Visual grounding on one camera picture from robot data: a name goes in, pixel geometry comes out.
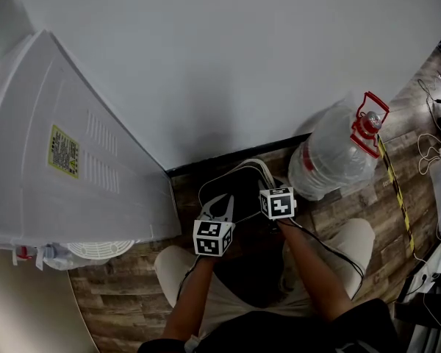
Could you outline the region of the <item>white metal frame table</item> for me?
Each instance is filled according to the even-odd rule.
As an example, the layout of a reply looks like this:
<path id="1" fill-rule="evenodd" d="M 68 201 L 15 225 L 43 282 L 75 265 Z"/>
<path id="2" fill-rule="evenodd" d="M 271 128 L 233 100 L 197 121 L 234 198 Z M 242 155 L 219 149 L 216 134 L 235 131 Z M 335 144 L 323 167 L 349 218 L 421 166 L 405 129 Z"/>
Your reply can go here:
<path id="1" fill-rule="evenodd" d="M 441 353 L 441 240 L 392 303 L 406 353 Z"/>

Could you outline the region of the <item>person's black shirt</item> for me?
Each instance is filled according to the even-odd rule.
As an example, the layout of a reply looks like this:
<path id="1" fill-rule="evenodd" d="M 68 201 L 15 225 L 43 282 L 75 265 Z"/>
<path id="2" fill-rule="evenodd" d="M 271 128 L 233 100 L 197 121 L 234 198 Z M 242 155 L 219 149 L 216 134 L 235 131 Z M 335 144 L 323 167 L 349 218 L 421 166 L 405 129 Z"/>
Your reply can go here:
<path id="1" fill-rule="evenodd" d="M 201 340 L 156 339 L 137 353 L 404 353 L 380 299 L 360 304 L 332 322 L 250 312 L 221 324 Z"/>

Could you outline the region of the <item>black waste bin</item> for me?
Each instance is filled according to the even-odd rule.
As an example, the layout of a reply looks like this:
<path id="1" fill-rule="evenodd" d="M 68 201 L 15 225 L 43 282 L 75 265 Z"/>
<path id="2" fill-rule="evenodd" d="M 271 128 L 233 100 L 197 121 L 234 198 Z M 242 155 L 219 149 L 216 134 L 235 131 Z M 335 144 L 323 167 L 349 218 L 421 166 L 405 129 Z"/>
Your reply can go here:
<path id="1" fill-rule="evenodd" d="M 232 222 L 238 224 L 259 215 L 259 187 L 261 179 L 268 189 L 275 188 L 280 179 L 273 177 L 269 168 L 262 160 L 247 159 L 241 164 L 203 184 L 198 192 L 198 200 L 202 207 L 216 196 L 227 194 L 211 208 L 216 215 L 224 215 L 231 195 L 234 196 L 234 210 Z"/>

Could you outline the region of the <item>grey metal door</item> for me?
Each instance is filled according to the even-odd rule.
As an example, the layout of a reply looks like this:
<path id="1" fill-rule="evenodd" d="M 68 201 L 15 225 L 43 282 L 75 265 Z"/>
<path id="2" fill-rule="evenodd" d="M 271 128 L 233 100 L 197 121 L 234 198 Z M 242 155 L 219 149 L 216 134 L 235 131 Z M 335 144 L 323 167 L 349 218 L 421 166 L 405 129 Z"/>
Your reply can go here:
<path id="1" fill-rule="evenodd" d="M 99 353 L 67 273 L 0 249 L 0 353 Z"/>

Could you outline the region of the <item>yellow black hazard tape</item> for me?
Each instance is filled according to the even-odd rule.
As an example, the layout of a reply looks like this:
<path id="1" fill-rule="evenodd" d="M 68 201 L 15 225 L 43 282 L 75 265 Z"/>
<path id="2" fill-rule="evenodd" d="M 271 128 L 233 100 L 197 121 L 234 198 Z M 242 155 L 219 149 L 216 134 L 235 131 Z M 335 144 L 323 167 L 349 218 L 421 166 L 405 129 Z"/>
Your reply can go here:
<path id="1" fill-rule="evenodd" d="M 381 155 L 382 160 L 384 161 L 384 165 L 387 170 L 387 175 L 388 175 L 389 181 L 392 185 L 392 188 L 394 190 L 398 205 L 401 209 L 401 212 L 402 212 L 402 215 L 404 218 L 404 225 L 406 228 L 406 233 L 409 238 L 409 247 L 410 247 L 412 253 L 415 254 L 415 239 L 413 238 L 413 234 L 411 231 L 409 215 L 406 210 L 406 206 L 404 204 L 404 198 L 403 198 L 403 194 L 401 191 L 401 187 L 398 183 L 398 178 L 395 174 L 394 168 L 392 166 L 392 162 L 390 160 L 390 157 L 387 153 L 387 150 L 385 148 L 385 145 L 384 145 L 380 135 L 377 135 L 377 143 L 378 143 L 379 153 Z"/>

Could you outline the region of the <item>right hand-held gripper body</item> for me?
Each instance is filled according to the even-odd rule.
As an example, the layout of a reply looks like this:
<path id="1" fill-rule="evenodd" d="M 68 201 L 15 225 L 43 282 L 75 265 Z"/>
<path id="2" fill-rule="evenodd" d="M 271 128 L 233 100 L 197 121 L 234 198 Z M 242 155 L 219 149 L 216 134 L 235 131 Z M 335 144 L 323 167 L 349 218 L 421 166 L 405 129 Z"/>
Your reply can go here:
<path id="1" fill-rule="evenodd" d="M 292 187 L 261 190 L 259 203 L 260 212 L 269 220 L 292 218 L 297 207 Z"/>

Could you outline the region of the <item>person's left forearm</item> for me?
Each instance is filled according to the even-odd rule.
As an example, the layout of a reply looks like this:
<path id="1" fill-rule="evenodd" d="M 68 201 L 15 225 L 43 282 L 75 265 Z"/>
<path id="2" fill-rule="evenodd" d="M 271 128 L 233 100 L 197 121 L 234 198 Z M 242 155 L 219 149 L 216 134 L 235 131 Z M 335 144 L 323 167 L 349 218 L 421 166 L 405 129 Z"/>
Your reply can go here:
<path id="1" fill-rule="evenodd" d="M 187 341 L 199 333 L 216 262 L 213 257 L 199 260 L 168 318 L 162 338 Z"/>

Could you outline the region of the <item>person's beige trousers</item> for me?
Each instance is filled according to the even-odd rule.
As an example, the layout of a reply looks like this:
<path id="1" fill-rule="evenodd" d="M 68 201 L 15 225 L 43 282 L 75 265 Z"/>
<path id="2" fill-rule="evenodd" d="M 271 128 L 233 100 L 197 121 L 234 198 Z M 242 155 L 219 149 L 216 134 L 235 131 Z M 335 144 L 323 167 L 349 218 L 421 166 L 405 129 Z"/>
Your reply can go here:
<path id="1" fill-rule="evenodd" d="M 285 221 L 297 227 L 292 220 L 285 219 Z M 319 257 L 338 276 L 352 301 L 361 282 L 359 272 L 366 271 L 372 255 L 375 233 L 371 225 L 364 219 L 352 218 L 345 222 L 338 233 L 324 244 L 314 242 L 307 237 L 306 239 Z M 281 301 L 266 308 L 254 307 L 241 300 L 221 282 L 213 271 L 199 333 L 192 335 L 190 339 L 201 340 L 221 324 L 250 312 L 264 311 L 296 318 L 320 315 L 298 275 L 286 239 L 283 246 L 283 258 L 283 276 L 289 288 Z M 154 267 L 172 311 L 184 290 L 188 277 L 200 259 L 179 246 L 169 246 L 157 255 Z"/>

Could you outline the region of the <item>white water dispenser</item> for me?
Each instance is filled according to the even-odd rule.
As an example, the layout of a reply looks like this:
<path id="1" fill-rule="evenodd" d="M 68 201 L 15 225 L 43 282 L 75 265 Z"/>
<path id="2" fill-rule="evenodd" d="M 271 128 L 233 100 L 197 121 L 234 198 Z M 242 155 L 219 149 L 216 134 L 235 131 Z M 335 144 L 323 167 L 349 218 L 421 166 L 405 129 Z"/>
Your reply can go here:
<path id="1" fill-rule="evenodd" d="M 0 59 L 0 249 L 98 260 L 181 232 L 165 170 L 48 31 Z"/>

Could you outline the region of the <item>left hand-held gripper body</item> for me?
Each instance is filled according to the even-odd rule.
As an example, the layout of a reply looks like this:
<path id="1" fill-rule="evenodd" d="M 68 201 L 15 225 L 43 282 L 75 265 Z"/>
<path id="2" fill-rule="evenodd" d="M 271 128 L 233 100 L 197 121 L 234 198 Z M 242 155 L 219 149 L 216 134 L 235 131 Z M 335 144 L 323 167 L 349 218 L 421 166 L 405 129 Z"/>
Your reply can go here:
<path id="1" fill-rule="evenodd" d="M 233 241 L 235 223 L 232 214 L 213 217 L 202 214 L 194 220 L 193 243 L 201 256 L 222 257 Z"/>

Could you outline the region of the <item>person's right forearm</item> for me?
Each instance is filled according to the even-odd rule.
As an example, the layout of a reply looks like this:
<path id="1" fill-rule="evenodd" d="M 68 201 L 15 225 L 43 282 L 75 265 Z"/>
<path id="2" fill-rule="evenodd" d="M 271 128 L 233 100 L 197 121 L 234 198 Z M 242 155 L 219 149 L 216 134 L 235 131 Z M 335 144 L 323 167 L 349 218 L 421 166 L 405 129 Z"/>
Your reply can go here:
<path id="1" fill-rule="evenodd" d="M 338 276 L 310 246 L 303 232 L 284 219 L 277 222 L 295 261 L 298 275 L 316 311 L 327 321 L 334 321 L 354 305 Z"/>

